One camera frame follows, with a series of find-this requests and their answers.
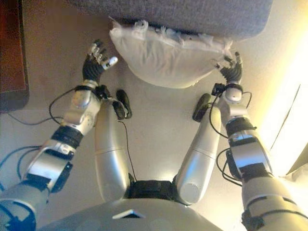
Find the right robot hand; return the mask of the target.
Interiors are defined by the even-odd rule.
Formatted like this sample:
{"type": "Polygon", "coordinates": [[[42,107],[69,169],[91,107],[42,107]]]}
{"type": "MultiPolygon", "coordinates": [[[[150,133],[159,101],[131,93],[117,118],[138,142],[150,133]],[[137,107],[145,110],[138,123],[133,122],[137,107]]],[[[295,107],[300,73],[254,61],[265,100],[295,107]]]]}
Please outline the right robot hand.
{"type": "Polygon", "coordinates": [[[237,82],[239,84],[243,74],[243,61],[240,53],[236,51],[233,57],[224,56],[223,60],[227,65],[216,62],[214,67],[222,74],[227,83],[237,82]]]}

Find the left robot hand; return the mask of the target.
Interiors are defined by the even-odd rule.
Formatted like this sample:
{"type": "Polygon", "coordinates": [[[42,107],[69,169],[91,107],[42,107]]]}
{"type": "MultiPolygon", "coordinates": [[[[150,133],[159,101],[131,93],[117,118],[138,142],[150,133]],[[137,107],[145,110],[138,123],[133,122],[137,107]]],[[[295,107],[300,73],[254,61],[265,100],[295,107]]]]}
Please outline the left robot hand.
{"type": "Polygon", "coordinates": [[[82,68],[83,80],[91,80],[97,84],[100,82],[101,74],[117,64],[116,56],[109,57],[103,42],[95,40],[87,52],[82,68]]]}

